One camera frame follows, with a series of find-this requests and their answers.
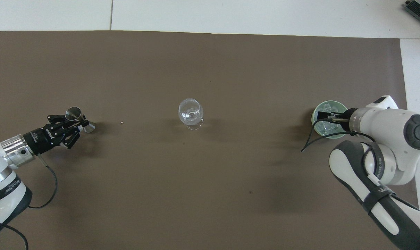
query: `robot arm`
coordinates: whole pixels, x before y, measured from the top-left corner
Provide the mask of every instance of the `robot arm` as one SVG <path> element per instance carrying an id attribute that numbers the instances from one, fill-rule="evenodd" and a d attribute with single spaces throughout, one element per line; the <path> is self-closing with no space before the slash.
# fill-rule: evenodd
<path id="1" fill-rule="evenodd" d="M 17 135 L 0 142 L 0 223 L 7 224 L 25 210 L 32 197 L 14 172 L 14 169 L 30 162 L 53 147 L 62 145 L 70 149 L 80 132 L 94 130 L 77 107 L 70 108 L 65 115 L 49 115 L 48 124 L 29 133 Z"/>
<path id="2" fill-rule="evenodd" d="M 330 154 L 332 173 L 394 245 L 420 249 L 420 210 L 385 186 L 403 185 L 415 174 L 420 115 L 397 109 L 385 95 L 364 109 L 345 112 L 342 118 L 348 119 L 343 128 L 368 134 L 377 143 L 343 141 Z"/>

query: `brown mat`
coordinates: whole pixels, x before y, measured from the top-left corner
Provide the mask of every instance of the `brown mat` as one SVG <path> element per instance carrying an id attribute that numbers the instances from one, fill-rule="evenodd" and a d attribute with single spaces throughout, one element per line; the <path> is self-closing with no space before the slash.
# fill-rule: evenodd
<path id="1" fill-rule="evenodd" d="M 299 152 L 320 102 L 385 94 L 406 108 L 398 39 L 0 32 L 0 141 L 70 106 L 98 124 L 43 155 L 59 192 L 10 225 L 34 250 L 394 249 L 330 172 L 351 137 Z M 205 110 L 197 131 L 184 98 Z M 39 161 L 17 173 L 45 202 Z M 417 204 L 413 182 L 394 190 Z M 20 244 L 0 234 L 0 249 Z"/>

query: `wire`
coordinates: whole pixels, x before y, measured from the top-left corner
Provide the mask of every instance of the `wire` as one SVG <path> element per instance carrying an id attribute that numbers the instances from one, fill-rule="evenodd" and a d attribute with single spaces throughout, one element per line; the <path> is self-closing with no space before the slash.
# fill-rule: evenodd
<path id="1" fill-rule="evenodd" d="M 327 137 L 329 137 L 329 136 L 339 135 L 339 134 L 362 135 L 362 136 L 365 136 L 365 137 L 369 138 L 371 141 L 375 142 L 375 139 L 374 139 L 374 138 L 372 138 L 372 136 L 370 136 L 370 135 L 367 135 L 367 134 L 364 134 L 364 133 L 360 133 L 360 132 L 347 132 L 347 131 L 344 131 L 344 132 L 338 132 L 338 133 L 331 133 L 331 134 L 328 134 L 328 135 L 324 135 L 324 136 L 321 136 L 320 138 L 316 138 L 316 139 L 314 139 L 313 141 L 309 142 L 309 141 L 310 141 L 310 137 L 312 137 L 312 133 L 313 133 L 313 131 L 314 131 L 314 129 L 315 129 L 315 124 L 317 124 L 318 122 L 323 122 L 323 121 L 324 121 L 324 122 L 331 122 L 331 121 L 332 121 L 332 119 L 331 119 L 331 118 L 319 119 L 319 120 L 316 120 L 316 121 L 313 123 L 313 125 L 312 125 L 312 129 L 310 130 L 310 133 L 309 133 L 309 137 L 307 138 L 307 141 L 305 142 L 304 147 L 301 149 L 301 152 L 303 152 L 303 151 L 304 151 L 304 149 L 306 149 L 308 146 L 310 146 L 310 145 L 311 145 L 312 143 L 314 143 L 315 141 L 319 141 L 319 140 L 321 140 L 321 139 L 323 139 L 323 138 L 327 138 Z"/>
<path id="2" fill-rule="evenodd" d="M 45 168 L 50 170 L 51 173 L 53 174 L 53 177 L 54 177 L 54 191 L 53 191 L 53 195 L 51 195 L 51 198 L 45 204 L 43 204 L 41 206 L 28 206 L 29 208 L 32 208 L 32 209 L 40 209 L 40 208 L 43 208 L 43 207 L 47 206 L 48 204 L 50 204 L 50 202 L 53 200 L 54 196 L 57 193 L 57 187 L 58 187 L 56 173 L 48 166 L 48 164 L 45 162 L 45 160 L 43 160 L 43 158 L 42 158 L 42 156 L 40 156 L 40 154 L 38 154 L 37 156 L 39 157 L 40 161 L 45 165 Z"/>
<path id="3" fill-rule="evenodd" d="M 361 158 L 361 164 L 363 165 L 364 171 L 366 171 L 367 175 L 369 175 L 370 173 L 366 169 L 366 157 L 369 154 L 369 152 L 371 152 L 371 151 L 373 153 L 373 148 L 372 148 L 372 146 L 368 145 L 368 148 L 366 149 L 366 152 L 364 152 L 363 157 Z M 376 159 L 375 155 L 373 156 L 373 163 L 374 163 L 374 166 L 377 165 L 377 159 Z"/>
<path id="4" fill-rule="evenodd" d="M 12 226 L 8 226 L 7 224 L 0 223 L 1 227 L 6 227 L 9 230 L 14 231 L 16 234 L 18 234 L 22 239 L 23 243 L 25 244 L 25 250 L 28 250 L 28 241 L 26 240 L 26 237 L 17 229 L 13 228 Z"/>

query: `black strap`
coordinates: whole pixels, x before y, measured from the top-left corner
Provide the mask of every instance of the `black strap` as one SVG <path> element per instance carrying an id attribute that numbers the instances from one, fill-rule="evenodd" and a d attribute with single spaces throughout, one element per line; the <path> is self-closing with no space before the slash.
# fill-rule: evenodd
<path id="1" fill-rule="evenodd" d="M 392 191 L 390 188 L 388 188 L 385 185 L 377 186 L 373 188 L 372 190 L 370 190 L 370 193 L 366 196 L 366 198 L 364 199 L 361 205 L 363 206 L 367 214 L 369 214 L 373 206 L 375 206 L 375 204 L 377 204 L 379 200 L 393 193 L 394 191 Z"/>
<path id="2" fill-rule="evenodd" d="M 12 191 L 14 191 L 20 183 L 22 183 L 22 181 L 18 176 L 16 176 L 16 178 L 12 182 L 10 182 L 6 187 L 0 190 L 0 200 L 3 199 L 5 196 L 9 195 Z"/>
<path id="3" fill-rule="evenodd" d="M 380 147 L 378 146 L 376 142 L 363 142 L 363 143 L 371 148 L 371 152 L 375 160 L 375 169 L 373 170 L 373 174 L 378 178 L 378 180 L 381 180 L 381 178 L 383 178 L 383 173 L 384 173 L 383 152 L 381 151 Z"/>

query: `clear glass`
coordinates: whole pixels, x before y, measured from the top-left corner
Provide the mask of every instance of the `clear glass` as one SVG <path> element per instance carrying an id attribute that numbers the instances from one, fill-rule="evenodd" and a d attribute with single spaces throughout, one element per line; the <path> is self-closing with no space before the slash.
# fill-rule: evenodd
<path id="1" fill-rule="evenodd" d="M 204 122 L 204 109 L 193 98 L 181 102 L 178 109 L 179 119 L 190 130 L 197 130 Z"/>

